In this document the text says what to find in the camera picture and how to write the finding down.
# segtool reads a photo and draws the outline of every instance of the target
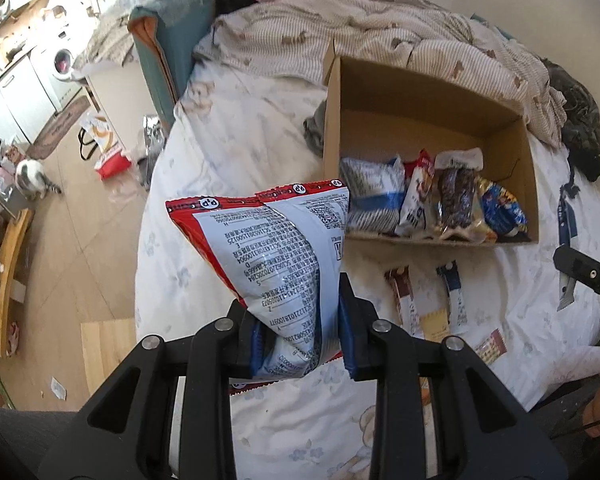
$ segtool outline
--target shelf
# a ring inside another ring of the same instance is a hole
[[[17,220],[11,220],[7,225],[2,245],[0,246],[0,263],[4,271],[0,274],[0,357],[7,355],[7,336],[9,330],[9,304],[13,273],[16,269],[18,256],[22,248],[24,235],[33,218],[31,209],[23,209]]]

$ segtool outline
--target bed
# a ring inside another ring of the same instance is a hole
[[[210,35],[206,45],[217,40]],[[205,40],[201,45],[204,50]],[[306,78],[280,75],[248,73],[227,58],[197,63],[174,108],[174,126],[156,164],[142,219],[136,274],[138,339],[152,333],[167,340],[188,336],[223,316],[233,299],[172,224],[165,201],[248,196],[320,177],[321,160],[307,148],[302,122],[314,113],[326,90]],[[425,314],[446,303],[436,267],[455,259],[471,325],[465,339],[475,347],[493,330],[502,332],[508,351],[492,369],[531,409],[558,384],[600,372],[600,348],[591,346],[600,337],[600,297],[578,285],[575,302],[557,312],[558,272],[552,255],[558,246],[559,190],[569,176],[567,151],[531,134],[528,140],[538,187],[539,244],[488,251],[405,251],[350,240],[342,270],[349,274],[356,295],[372,301],[379,317],[397,321],[384,272],[410,266],[415,302]],[[600,261],[600,194],[579,174],[575,183],[580,193],[571,205],[580,250]],[[172,429],[174,468],[181,402],[182,391]],[[353,383],[342,360],[302,379],[233,396],[238,478],[366,478],[374,404],[375,384]]]

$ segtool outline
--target wooden floor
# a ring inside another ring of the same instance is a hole
[[[144,199],[114,203],[80,159],[77,127],[45,161],[64,190],[39,202],[22,251],[28,261],[24,304],[11,302],[20,325],[14,357],[0,376],[20,410],[78,410],[90,396],[80,324],[134,316],[134,277]],[[67,390],[56,399],[55,377]]]
[[[136,346],[133,318],[82,323],[82,355],[89,393],[93,393]]]

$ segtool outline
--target wrapped snack bar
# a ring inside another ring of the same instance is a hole
[[[348,228],[392,234],[404,201],[404,165],[400,158],[388,164],[343,158],[340,174],[350,192]]]
[[[302,377],[337,354],[348,203],[339,180],[166,203],[174,224],[274,334],[256,379]]]
[[[502,339],[500,330],[496,329],[487,339],[485,339],[475,352],[480,356],[485,364],[492,365],[498,360],[498,358],[507,353],[507,347]]]
[[[413,288],[409,280],[409,267],[398,267],[384,274],[384,278],[391,285],[397,306],[400,326],[411,336],[424,339],[420,316],[413,301]]]
[[[449,329],[453,335],[463,334],[468,330],[468,324],[458,264],[453,260],[438,267],[436,272],[445,282],[446,294],[449,298]]]
[[[405,169],[409,171],[411,168],[405,165]],[[422,150],[418,160],[413,165],[409,185],[400,210],[400,222],[395,229],[398,236],[425,235],[427,229],[432,227],[433,218],[427,201],[430,200],[433,177],[433,161],[429,153]]]

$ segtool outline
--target snack bag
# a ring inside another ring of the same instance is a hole
[[[501,355],[506,354],[507,346],[504,344],[500,330],[496,329],[491,332],[489,337],[475,349],[475,352],[487,365],[494,364]]]
[[[275,333],[255,379],[303,377],[337,354],[348,203],[339,180],[166,203],[171,220],[225,285]]]
[[[108,152],[100,155],[94,166],[101,180],[116,176],[129,168],[131,168],[131,160],[123,153],[121,144],[114,145]]]
[[[78,119],[80,127],[87,131],[93,140],[98,143],[100,153],[107,153],[115,144],[118,143],[118,136],[114,133],[107,122],[107,118],[98,115],[94,110],[87,110]]]
[[[343,158],[340,173],[351,193],[347,226],[353,231],[392,234],[404,201],[404,165]]]
[[[489,227],[504,237],[526,234],[526,216],[520,209],[518,199],[499,184],[478,177],[478,195]]]
[[[440,152],[435,168],[440,193],[437,231],[441,240],[462,238],[474,243],[495,242],[496,234],[484,220],[477,195],[477,171],[483,167],[482,150]]]
[[[411,167],[405,165],[405,169],[409,171]],[[430,211],[427,200],[430,197],[433,176],[433,161],[429,153],[422,150],[413,166],[413,173],[400,210],[400,221],[395,228],[398,236],[410,237],[416,233],[423,235],[429,228],[432,217],[430,213],[427,214]]]

